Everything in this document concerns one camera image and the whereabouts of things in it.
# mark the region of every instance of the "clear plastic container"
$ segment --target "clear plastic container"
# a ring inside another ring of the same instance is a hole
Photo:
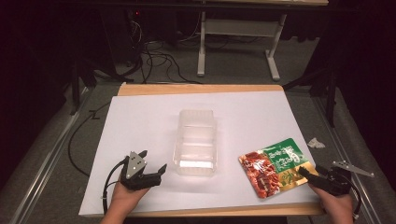
[[[217,166],[216,130],[212,110],[180,111],[174,152],[180,175],[213,175]]]

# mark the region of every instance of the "white paper sheet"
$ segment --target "white paper sheet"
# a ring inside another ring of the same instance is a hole
[[[182,109],[213,110],[218,123],[218,169],[211,177],[181,176],[173,164],[178,114]],[[293,138],[314,164],[283,91],[194,93],[114,97],[106,118],[79,214],[103,214],[102,192],[111,169],[130,151],[147,150],[145,174],[168,164],[163,182],[134,212],[170,211],[260,204],[317,202],[307,186],[259,199],[238,157]],[[120,169],[112,176],[116,180]],[[108,189],[110,202],[113,187]]]

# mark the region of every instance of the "green label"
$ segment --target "green label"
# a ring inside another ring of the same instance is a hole
[[[260,152],[267,155],[278,174],[308,161],[292,138],[265,147]]]

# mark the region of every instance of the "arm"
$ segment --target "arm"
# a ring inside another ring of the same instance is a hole
[[[101,224],[118,224],[123,223],[123,220],[139,203],[140,199],[149,191],[149,189],[128,190],[120,182],[116,184],[111,198],[110,206],[108,207],[105,217]]]
[[[308,185],[321,199],[332,224],[353,223],[352,197],[349,194],[335,197],[323,189],[318,189],[311,184]]]

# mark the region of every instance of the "food pouch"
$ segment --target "food pouch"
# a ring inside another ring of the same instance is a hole
[[[242,155],[239,162],[259,198],[267,198],[306,183],[306,178],[297,172],[300,166],[311,174],[318,174],[292,138]]]

